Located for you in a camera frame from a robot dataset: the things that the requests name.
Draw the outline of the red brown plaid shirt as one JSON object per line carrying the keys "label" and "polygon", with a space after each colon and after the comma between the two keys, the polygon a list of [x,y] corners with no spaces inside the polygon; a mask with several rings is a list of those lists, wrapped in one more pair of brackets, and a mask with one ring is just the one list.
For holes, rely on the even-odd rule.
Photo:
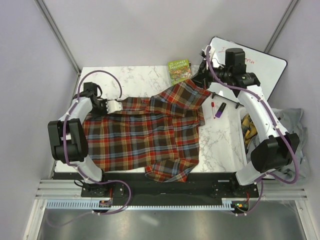
{"label": "red brown plaid shirt", "polygon": [[151,180],[185,182],[199,164],[202,105],[210,96],[188,79],[151,97],[128,97],[121,111],[88,115],[88,154],[104,172],[144,168]]}

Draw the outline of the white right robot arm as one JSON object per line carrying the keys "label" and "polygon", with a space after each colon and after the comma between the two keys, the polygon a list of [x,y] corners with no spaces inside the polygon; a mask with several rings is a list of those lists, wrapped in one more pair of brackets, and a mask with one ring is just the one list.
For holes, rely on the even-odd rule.
{"label": "white right robot arm", "polygon": [[272,176],[284,184],[298,181],[300,164],[296,150],[300,139],[290,133],[277,119],[265,99],[257,75],[247,71],[246,54],[242,48],[225,50],[225,63],[214,67],[215,49],[207,45],[201,51],[203,58],[192,80],[199,87],[218,83],[232,90],[243,105],[256,128],[259,145],[251,152],[250,162],[235,173],[235,181],[229,184],[229,191],[235,197],[247,191],[247,185],[257,183],[265,176]]}

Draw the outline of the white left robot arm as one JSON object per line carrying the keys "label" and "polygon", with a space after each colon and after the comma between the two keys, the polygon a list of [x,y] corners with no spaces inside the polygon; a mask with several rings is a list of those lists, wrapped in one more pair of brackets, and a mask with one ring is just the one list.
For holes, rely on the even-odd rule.
{"label": "white left robot arm", "polygon": [[108,182],[102,180],[103,171],[89,156],[89,145],[83,122],[92,110],[100,107],[98,93],[101,87],[89,82],[77,93],[66,113],[47,125],[51,154],[54,160],[75,169],[85,183],[93,184],[92,191],[99,197],[110,191]]}

